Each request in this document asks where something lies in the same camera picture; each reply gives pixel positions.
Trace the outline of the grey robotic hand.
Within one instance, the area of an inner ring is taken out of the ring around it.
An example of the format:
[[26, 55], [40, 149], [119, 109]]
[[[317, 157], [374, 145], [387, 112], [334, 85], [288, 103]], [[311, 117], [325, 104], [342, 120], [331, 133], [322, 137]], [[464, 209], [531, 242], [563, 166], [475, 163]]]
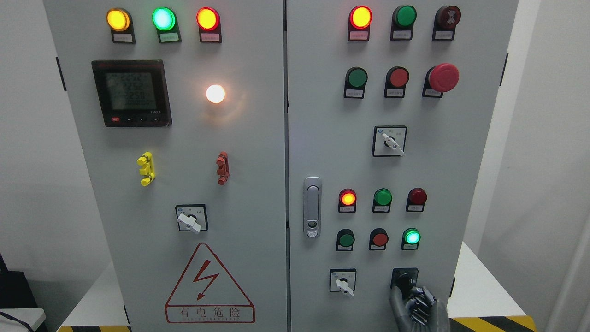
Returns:
[[450, 332], [447, 307], [425, 286], [415, 286], [407, 298], [398, 286], [390, 290], [390, 307], [399, 332]]

